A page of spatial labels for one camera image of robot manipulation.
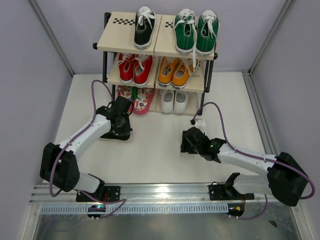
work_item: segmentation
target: wall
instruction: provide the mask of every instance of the wall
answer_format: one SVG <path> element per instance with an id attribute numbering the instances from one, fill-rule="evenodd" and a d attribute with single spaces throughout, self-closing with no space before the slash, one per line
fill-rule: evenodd
<path id="1" fill-rule="evenodd" d="M 315 197 L 305 201 L 314 223 L 320 215 L 319 11 L 319 0 L 296 1 L 253 73 L 279 149 L 316 185 Z"/>
<path id="2" fill-rule="evenodd" d="M 189 8 L 219 16 L 216 71 L 249 69 L 285 0 L 37 0 L 75 73 L 101 73 L 102 52 L 93 50 L 104 29 L 105 12 L 136 12 L 149 5 L 156 14 Z"/>
<path id="3" fill-rule="evenodd" d="M 28 1 L 0 2 L 0 234 L 18 239 L 71 76 Z"/>

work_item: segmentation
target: robotic arm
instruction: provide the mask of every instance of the robotic arm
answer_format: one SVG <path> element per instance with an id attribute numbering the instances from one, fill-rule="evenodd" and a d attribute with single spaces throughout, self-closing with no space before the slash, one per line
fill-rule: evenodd
<path id="1" fill-rule="evenodd" d="M 99 138 L 127 140 L 130 137 L 132 129 L 128 110 L 131 105 L 130 100 L 119 96 L 116 101 L 109 103 L 108 106 L 101 106 L 96 110 L 93 123 L 90 120 L 75 134 L 59 144 L 47 144 L 43 150 L 40 177 L 48 182 L 50 181 L 53 165 L 58 154 L 72 138 L 79 135 L 63 152 L 54 172 L 53 185 L 65 192 L 72 189 L 86 191 L 95 198 L 101 199 L 104 194 L 104 181 L 91 174 L 79 172 L 77 160 Z M 91 127 L 81 134 L 88 124 Z"/>
<path id="2" fill-rule="evenodd" d="M 257 174 L 233 173 L 224 184 L 225 193 L 230 199 L 236 199 L 239 195 L 255 193 L 273 195 L 288 206 L 294 207 L 298 204 L 308 181 L 286 167 L 251 157 L 279 161 L 305 174 L 290 154 L 281 152 L 279 156 L 276 156 L 233 147 L 244 154 L 232 149 L 225 140 L 209 139 L 200 129 L 191 127 L 187 131 L 183 131 L 180 148 L 182 153 L 199 154 L 207 161 L 235 165 Z"/>

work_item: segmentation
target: orange sneaker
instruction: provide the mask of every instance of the orange sneaker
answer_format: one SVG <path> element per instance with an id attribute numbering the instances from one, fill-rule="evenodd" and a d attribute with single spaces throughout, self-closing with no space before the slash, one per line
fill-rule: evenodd
<path id="1" fill-rule="evenodd" d="M 195 68 L 193 66 L 192 59 L 180 58 L 178 67 L 175 69 L 172 76 L 172 86 L 175 89 L 184 88 L 191 76 L 196 72 L 199 65 L 199 60 L 195 60 Z"/>
<path id="2" fill-rule="evenodd" d="M 158 84 L 161 87 L 167 87 L 171 84 L 172 75 L 174 74 L 178 62 L 178 57 L 164 56 L 162 58 L 162 62 L 158 72 Z"/>

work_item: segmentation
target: green shoe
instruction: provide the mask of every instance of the green shoe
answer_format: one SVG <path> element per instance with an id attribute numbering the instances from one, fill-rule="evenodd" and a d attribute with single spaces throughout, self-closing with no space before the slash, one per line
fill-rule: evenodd
<path id="1" fill-rule="evenodd" d="M 215 43 L 218 45 L 220 21 L 214 11 L 205 10 L 198 21 L 196 52 L 201 56 L 213 53 Z"/>
<path id="2" fill-rule="evenodd" d="M 193 63 L 196 63 L 196 30 L 195 13 L 190 9 L 181 10 L 174 19 L 174 37 L 176 50 L 184 55 L 192 52 Z"/>

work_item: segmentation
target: shoe rack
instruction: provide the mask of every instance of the shoe rack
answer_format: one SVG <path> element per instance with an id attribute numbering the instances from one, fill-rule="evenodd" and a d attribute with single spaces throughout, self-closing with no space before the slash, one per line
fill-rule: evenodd
<path id="1" fill-rule="evenodd" d="M 149 74 L 148 83 L 145 88 L 155 87 L 157 90 L 153 97 L 150 112 L 161 111 L 160 91 L 162 89 L 174 90 L 171 85 L 162 87 L 157 83 L 158 70 L 160 68 L 162 57 L 192 58 L 191 54 L 182 55 L 176 50 L 176 41 L 174 36 L 174 15 L 156 14 L 156 26 L 152 35 L 152 41 L 149 48 L 139 50 L 134 46 L 135 35 L 135 17 L 134 12 L 106 12 L 104 14 L 104 31 L 98 43 L 93 44 L 93 48 L 103 51 L 102 80 L 105 83 L 112 84 L 112 95 L 116 95 L 117 86 L 135 86 L 134 82 L 123 83 L 120 81 L 119 69 L 116 62 L 119 59 L 119 53 L 143 54 L 153 56 L 153 64 Z M 113 53 L 113 65 L 107 78 L 107 54 Z M 199 66 L 187 85 L 179 91 L 190 92 L 187 110 L 184 115 L 194 115 L 199 107 L 197 94 L 201 94 L 200 106 L 204 104 L 205 94 L 210 91 L 211 76 L 214 66 L 214 60 L 218 55 L 213 52 L 208 56 L 196 55 L 199 59 Z"/>

